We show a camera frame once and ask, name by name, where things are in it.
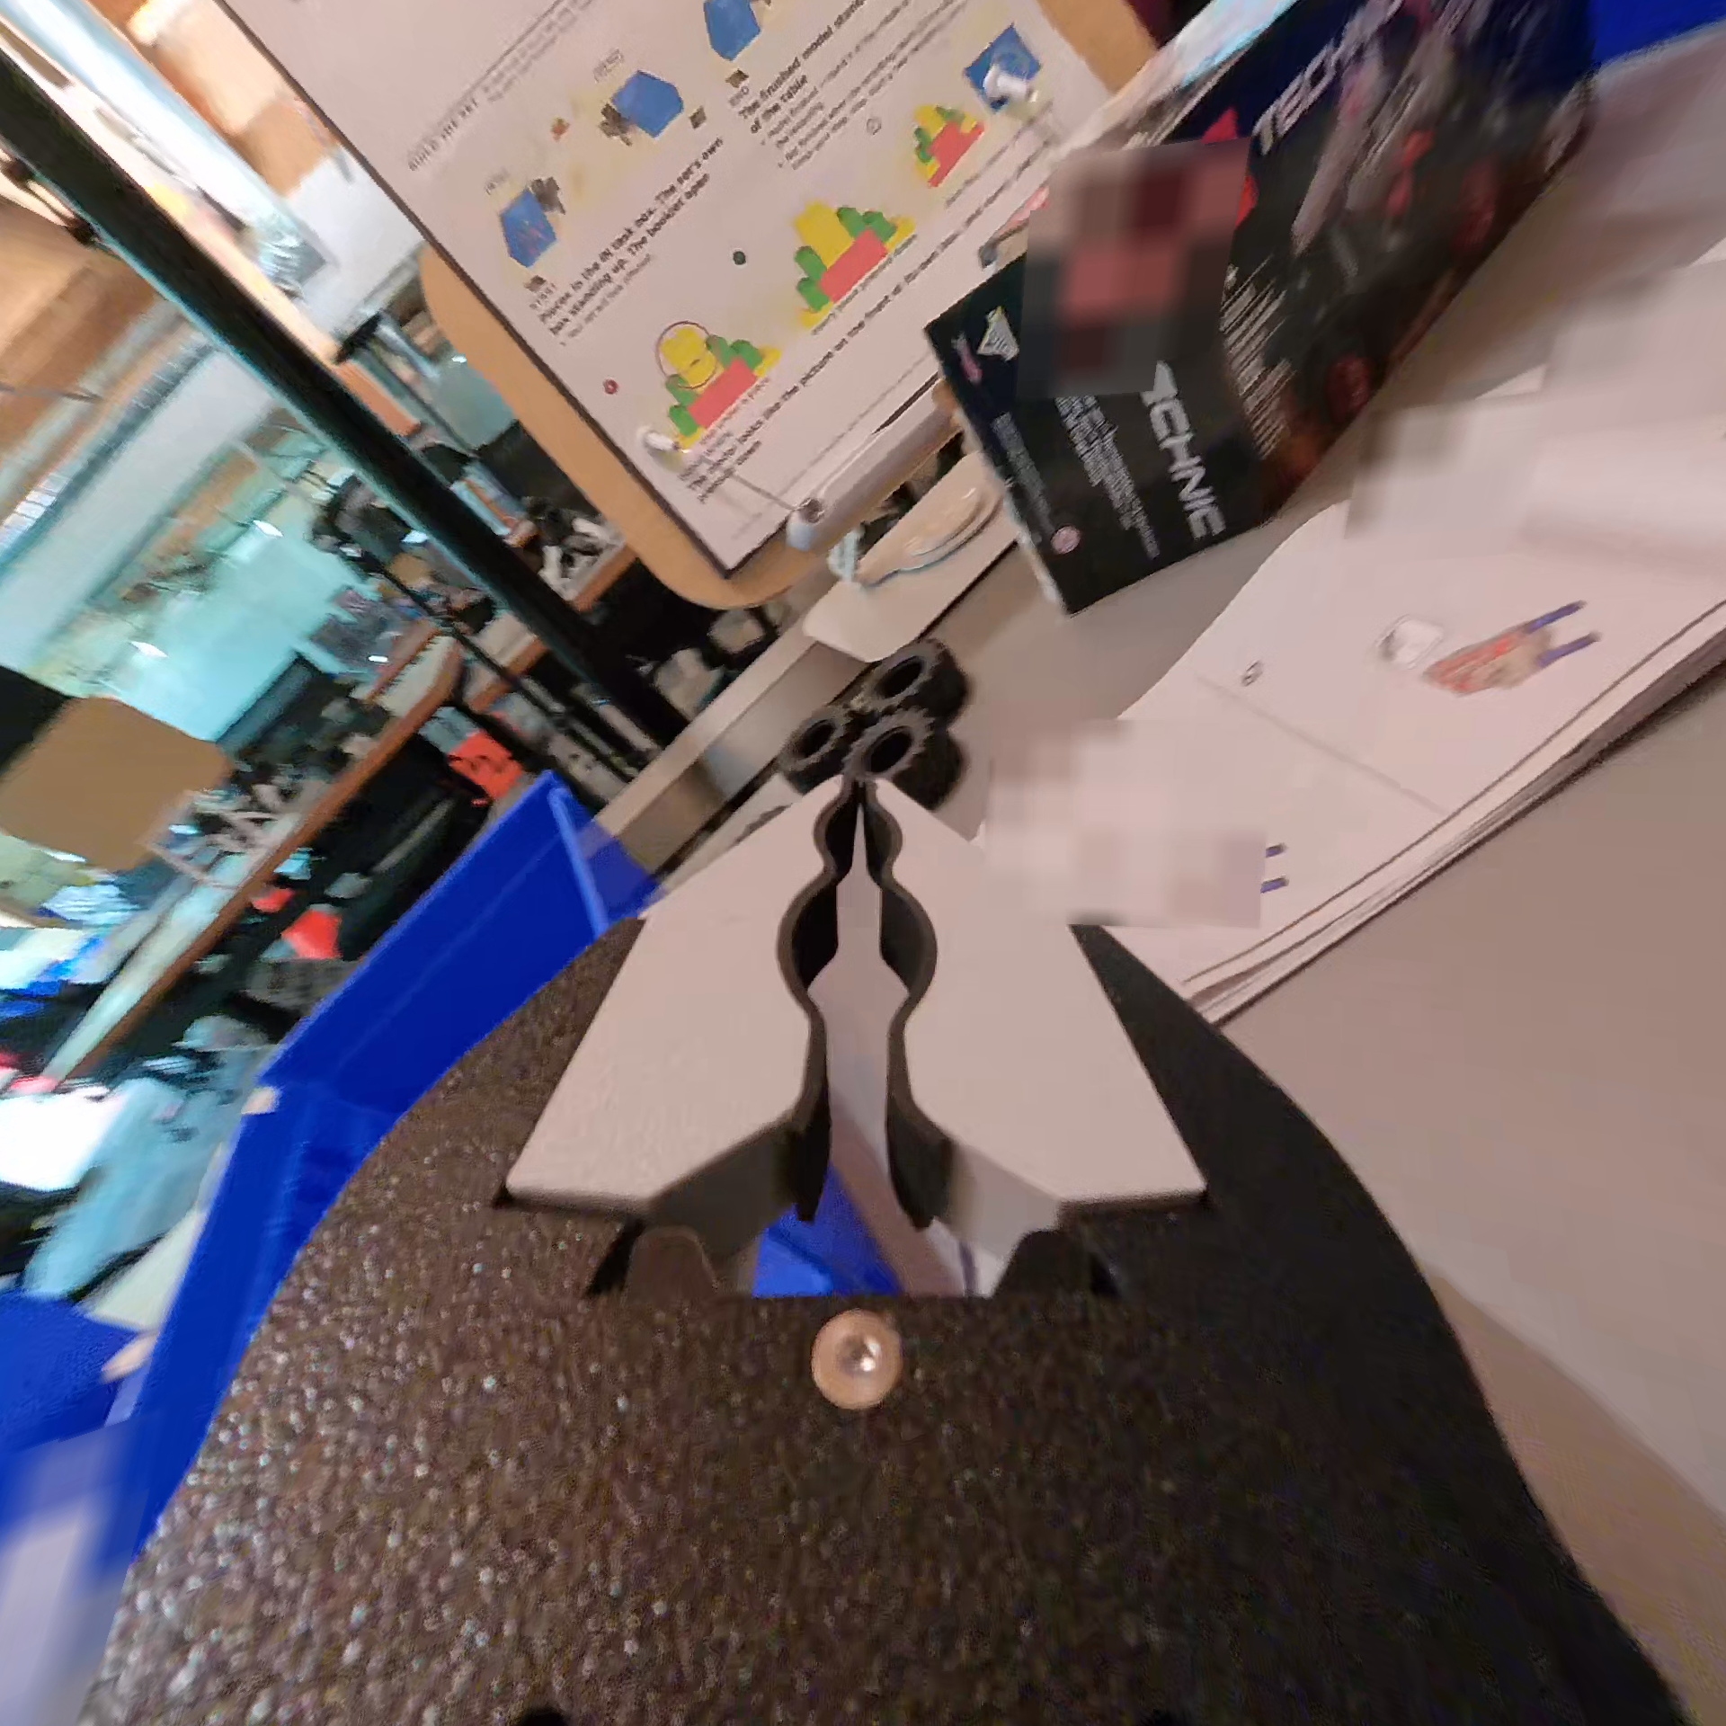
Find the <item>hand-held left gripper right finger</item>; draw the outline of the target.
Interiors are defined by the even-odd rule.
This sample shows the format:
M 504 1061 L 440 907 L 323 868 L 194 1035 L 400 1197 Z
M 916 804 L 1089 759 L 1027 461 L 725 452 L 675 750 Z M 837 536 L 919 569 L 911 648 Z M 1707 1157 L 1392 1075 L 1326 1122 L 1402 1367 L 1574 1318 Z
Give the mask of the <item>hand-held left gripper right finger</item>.
M 905 997 L 884 1130 L 916 1227 L 1054 1230 L 1205 1179 L 1073 928 L 888 783 L 863 786 L 877 948 Z

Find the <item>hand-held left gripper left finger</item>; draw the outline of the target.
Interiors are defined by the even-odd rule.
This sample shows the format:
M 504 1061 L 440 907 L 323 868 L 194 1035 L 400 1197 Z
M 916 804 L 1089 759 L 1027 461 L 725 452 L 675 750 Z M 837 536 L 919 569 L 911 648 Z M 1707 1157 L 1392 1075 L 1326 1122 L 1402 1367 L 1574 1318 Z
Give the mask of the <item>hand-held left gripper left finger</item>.
M 822 783 L 639 917 L 505 1176 L 515 1201 L 630 1220 L 816 1216 L 829 1031 L 857 788 Z

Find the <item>blue storage bin square tag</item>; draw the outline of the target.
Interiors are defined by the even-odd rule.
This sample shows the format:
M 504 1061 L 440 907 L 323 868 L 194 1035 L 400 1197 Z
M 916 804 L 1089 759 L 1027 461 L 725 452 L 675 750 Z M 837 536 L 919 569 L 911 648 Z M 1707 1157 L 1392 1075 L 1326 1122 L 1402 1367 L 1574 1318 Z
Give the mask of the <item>blue storage bin square tag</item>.
M 527 796 L 290 1040 L 131 1416 L 5 1455 L 5 1721 L 916 1721 L 834 1300 L 621 1295 L 505 1179 L 641 934 Z

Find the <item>white instruction booklet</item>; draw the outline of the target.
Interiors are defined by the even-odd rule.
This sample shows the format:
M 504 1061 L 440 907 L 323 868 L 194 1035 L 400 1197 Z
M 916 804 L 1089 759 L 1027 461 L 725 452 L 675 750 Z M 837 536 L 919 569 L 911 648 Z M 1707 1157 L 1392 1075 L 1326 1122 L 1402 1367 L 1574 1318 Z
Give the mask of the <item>white instruction booklet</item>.
M 997 778 L 987 861 L 1227 1014 L 1723 664 L 1723 457 L 1696 403 L 1384 422 L 1146 696 Z

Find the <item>grey desk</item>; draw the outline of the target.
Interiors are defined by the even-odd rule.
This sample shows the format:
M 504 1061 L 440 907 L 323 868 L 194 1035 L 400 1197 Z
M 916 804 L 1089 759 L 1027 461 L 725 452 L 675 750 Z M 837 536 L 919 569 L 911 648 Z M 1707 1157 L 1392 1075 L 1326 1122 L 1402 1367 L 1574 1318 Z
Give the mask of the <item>grey desk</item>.
M 1723 21 L 1617 61 L 1594 132 L 1382 396 L 1534 381 L 1588 290 L 1723 252 Z M 938 633 L 976 681 L 979 829 L 1009 745 L 1112 719 L 1291 525 L 1078 619 L 1014 546 Z M 844 661 L 802 631 L 606 825 L 723 848 Z M 1478 850 L 1229 1020 L 1428 1274 L 1525 1475 L 1696 1721 L 1723 1721 L 1723 668 Z

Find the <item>white rounded stand base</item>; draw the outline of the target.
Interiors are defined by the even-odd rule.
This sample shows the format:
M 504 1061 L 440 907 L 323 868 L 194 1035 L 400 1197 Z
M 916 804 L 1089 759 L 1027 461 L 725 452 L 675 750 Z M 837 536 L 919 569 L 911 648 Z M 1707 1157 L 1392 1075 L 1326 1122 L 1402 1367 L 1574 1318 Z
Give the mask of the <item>white rounded stand base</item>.
M 966 454 L 804 616 L 811 640 L 876 664 L 926 636 L 1017 544 L 1003 486 Z

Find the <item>black metal pole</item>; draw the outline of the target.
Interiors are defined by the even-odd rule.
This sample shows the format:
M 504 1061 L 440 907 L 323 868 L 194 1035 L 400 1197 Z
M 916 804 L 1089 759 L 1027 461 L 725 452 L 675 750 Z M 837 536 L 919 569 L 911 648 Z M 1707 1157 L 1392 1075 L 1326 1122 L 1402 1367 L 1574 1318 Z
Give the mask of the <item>black metal pole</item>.
M 402 517 L 420 528 L 501 610 L 516 616 L 571 678 L 597 691 L 603 719 L 626 717 L 658 747 L 676 742 L 684 714 L 597 636 L 328 361 L 152 202 L 11 57 L 3 65 L 3 134 L 5 146 L 112 252 L 334 443 Z

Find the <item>black toy set box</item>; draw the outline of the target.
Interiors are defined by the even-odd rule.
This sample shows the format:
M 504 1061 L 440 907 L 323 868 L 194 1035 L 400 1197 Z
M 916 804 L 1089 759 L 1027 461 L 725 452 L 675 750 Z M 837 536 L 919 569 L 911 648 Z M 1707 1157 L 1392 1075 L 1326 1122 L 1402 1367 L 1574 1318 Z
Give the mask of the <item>black toy set box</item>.
M 1173 14 L 927 330 L 1067 613 L 1262 525 L 1590 116 L 1588 3 Z

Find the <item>printed instruction board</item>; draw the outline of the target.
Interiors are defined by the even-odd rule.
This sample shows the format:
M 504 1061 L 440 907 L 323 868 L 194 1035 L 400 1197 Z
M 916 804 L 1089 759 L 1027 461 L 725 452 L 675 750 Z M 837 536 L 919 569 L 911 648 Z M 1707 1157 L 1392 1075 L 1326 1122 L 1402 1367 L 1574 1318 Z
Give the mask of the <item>printed instruction board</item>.
M 660 582 L 773 598 L 954 433 L 926 337 L 1156 52 L 1133 3 L 225 3 Z

